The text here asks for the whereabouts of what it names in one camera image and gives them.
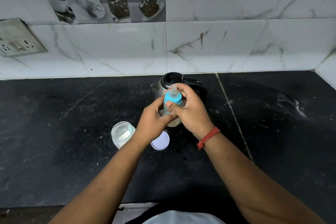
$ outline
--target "black granite countertop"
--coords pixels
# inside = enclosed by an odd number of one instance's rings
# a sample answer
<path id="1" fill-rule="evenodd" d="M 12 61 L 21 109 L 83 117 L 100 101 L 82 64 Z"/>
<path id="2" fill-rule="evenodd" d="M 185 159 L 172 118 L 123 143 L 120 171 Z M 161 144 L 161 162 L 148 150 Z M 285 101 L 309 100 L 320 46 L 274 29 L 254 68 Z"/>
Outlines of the black granite countertop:
<path id="1" fill-rule="evenodd" d="M 335 222 L 336 91 L 311 71 L 193 77 L 207 85 L 214 124 L 271 178 Z M 154 100 L 149 85 L 159 78 L 1 81 L 0 208 L 68 203 L 116 153 L 113 125 L 136 127 Z M 123 202 L 229 196 L 193 135 L 182 124 L 168 133 L 167 149 L 144 151 Z"/>

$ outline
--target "wall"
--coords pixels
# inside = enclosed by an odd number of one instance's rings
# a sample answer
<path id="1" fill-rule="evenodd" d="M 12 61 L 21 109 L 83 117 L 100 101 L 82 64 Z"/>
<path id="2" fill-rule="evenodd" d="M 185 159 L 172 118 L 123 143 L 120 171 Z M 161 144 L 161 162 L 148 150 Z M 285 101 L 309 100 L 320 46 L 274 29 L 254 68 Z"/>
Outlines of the wall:
<path id="1" fill-rule="evenodd" d="M 70 23 L 53 0 L 0 0 L 0 19 L 21 18 L 49 51 L 0 56 L 0 79 L 335 67 L 336 0 L 160 0 L 151 19 L 128 0 L 124 20 L 109 0 L 97 19 L 67 1 Z"/>

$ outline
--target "stainless steel kettle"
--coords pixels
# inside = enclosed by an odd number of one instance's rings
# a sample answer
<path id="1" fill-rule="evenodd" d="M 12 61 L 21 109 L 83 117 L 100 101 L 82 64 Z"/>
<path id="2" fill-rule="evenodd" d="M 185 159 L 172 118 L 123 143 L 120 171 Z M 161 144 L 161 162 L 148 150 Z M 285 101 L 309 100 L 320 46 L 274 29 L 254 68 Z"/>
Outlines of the stainless steel kettle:
<path id="1" fill-rule="evenodd" d="M 199 95 L 203 103 L 207 100 L 208 90 L 204 83 L 198 79 L 186 77 L 183 74 L 176 72 L 166 73 L 158 82 L 151 84 L 150 87 L 155 92 L 155 98 L 159 98 L 166 94 L 166 91 L 170 89 L 170 86 L 175 83 L 189 85 Z"/>

